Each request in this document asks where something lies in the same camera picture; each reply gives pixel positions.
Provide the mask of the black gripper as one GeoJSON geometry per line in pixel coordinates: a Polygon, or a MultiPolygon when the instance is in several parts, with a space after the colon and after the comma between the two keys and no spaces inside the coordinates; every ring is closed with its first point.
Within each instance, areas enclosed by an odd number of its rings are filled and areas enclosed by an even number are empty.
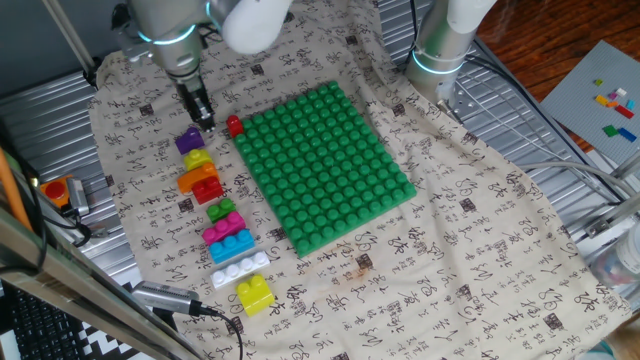
{"type": "Polygon", "coordinates": [[[193,123],[204,132],[215,129],[214,112],[207,101],[207,93],[201,78],[176,80],[178,94],[183,99],[193,123]]]}

